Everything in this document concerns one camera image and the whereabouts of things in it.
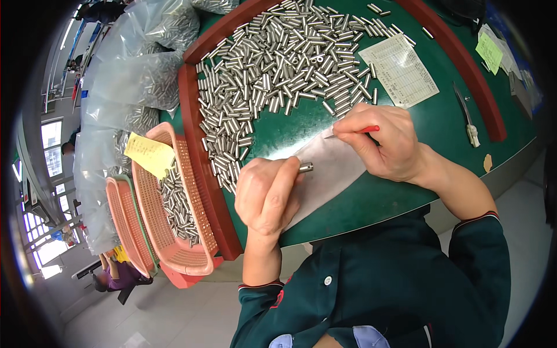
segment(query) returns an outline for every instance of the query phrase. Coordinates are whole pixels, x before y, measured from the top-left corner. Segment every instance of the red logo on sleeve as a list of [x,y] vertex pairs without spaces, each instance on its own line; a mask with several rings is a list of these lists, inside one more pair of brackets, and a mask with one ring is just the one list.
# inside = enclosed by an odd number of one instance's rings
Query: red logo on sleeve
[[284,297],[284,290],[281,290],[277,295],[277,301],[275,302],[274,305],[271,306],[271,308],[277,308],[282,302],[283,297]]

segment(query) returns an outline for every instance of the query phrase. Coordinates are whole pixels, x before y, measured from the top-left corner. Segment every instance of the printed form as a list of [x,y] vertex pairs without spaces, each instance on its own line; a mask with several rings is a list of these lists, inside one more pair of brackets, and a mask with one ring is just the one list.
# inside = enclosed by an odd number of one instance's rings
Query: printed form
[[437,85],[402,34],[383,40],[358,52],[375,65],[377,78],[394,106],[407,109],[439,93]]

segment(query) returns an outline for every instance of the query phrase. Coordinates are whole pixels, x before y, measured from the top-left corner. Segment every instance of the green paper note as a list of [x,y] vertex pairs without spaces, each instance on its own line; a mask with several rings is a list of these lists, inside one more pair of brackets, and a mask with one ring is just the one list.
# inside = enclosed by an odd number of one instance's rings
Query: green paper note
[[496,75],[499,70],[501,59],[503,58],[503,52],[501,52],[499,47],[497,47],[487,34],[482,33],[482,36],[480,36],[478,46],[476,46],[476,52],[478,52],[486,62],[493,75]]

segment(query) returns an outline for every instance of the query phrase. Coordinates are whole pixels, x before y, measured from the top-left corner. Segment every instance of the green workbench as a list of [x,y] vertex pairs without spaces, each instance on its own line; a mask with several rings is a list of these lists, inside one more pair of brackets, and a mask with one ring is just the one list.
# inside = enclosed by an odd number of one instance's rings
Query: green workbench
[[[368,19],[377,16],[366,8],[368,2],[361,0],[345,2],[316,0],[315,3],[320,6],[331,6],[340,13],[351,13]],[[386,0],[375,0],[375,4],[384,11],[392,11],[390,16],[381,18],[387,26],[395,23],[416,41],[414,49],[440,90],[435,96],[408,109],[420,142],[428,144],[447,159],[481,177],[486,174],[483,160],[487,154],[492,156],[494,169],[534,139],[535,129],[532,122],[521,114],[511,99],[507,75],[501,69],[496,76],[484,70],[480,65],[482,59],[475,52],[477,36],[472,35],[468,27],[456,27],[448,23],[483,72],[507,130],[505,141],[491,143],[477,105],[470,98],[467,106],[472,122],[478,129],[481,143],[479,148],[473,148],[466,135],[465,117],[456,99],[452,82],[456,83],[463,96],[471,97],[471,94],[454,64],[437,42],[430,40],[422,32],[422,26],[398,4]],[[219,18],[220,16],[215,15],[202,18],[201,31],[206,30]],[[359,41],[360,49],[381,40],[364,35],[364,38]],[[364,63],[360,65],[361,70],[365,67]],[[372,80],[370,83],[370,90],[374,87],[378,89],[379,105],[393,105],[378,80]],[[283,153],[282,157],[289,156],[336,121],[336,118],[331,117],[321,105],[321,98],[318,102],[301,99],[298,109],[294,109],[291,116],[284,115],[284,108],[278,114],[272,114],[266,108],[260,115],[261,119],[254,123],[256,130],[253,134],[254,143],[245,163],[254,157],[276,158]],[[168,114],[164,114],[161,116],[161,121],[170,121],[176,132],[183,134],[180,110],[174,120],[170,120]],[[232,222],[242,246],[245,247],[247,228],[234,210],[234,195],[223,191]],[[366,172],[348,189],[285,232],[280,239],[280,245],[290,246],[353,231],[404,214],[437,198],[429,190],[407,183],[380,179]]]

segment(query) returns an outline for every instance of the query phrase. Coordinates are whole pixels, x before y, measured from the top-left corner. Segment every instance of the worker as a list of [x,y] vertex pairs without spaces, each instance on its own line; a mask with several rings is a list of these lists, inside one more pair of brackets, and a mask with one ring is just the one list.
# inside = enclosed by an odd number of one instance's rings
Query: worker
[[68,62],[66,63],[66,66],[68,68],[75,69],[75,68],[77,68],[78,66],[81,65],[82,60],[83,60],[83,55],[78,55],[74,59],[68,60]]
[[[379,126],[370,134],[380,146],[355,133],[367,126]],[[240,172],[234,204],[248,233],[231,347],[497,347],[510,262],[484,183],[419,143],[410,114],[398,107],[357,104],[333,133],[370,174],[440,197],[462,221],[449,256],[424,220],[426,206],[325,239],[283,284],[278,241],[299,208],[290,193],[304,174],[294,156],[253,159]]]
[[93,5],[84,4],[77,10],[77,16],[74,17],[76,21],[84,20],[85,22],[100,22],[101,24],[108,24],[114,22],[124,13],[124,8],[127,5],[115,1],[106,0],[98,1]]
[[77,133],[81,132],[81,126],[72,132],[70,139],[62,144],[62,155],[72,156],[75,152],[75,140],[77,138]]
[[99,255],[101,259],[102,272],[96,276],[95,289],[100,292],[107,290],[122,290],[133,286],[141,278],[141,273],[128,262],[114,261],[108,253]]

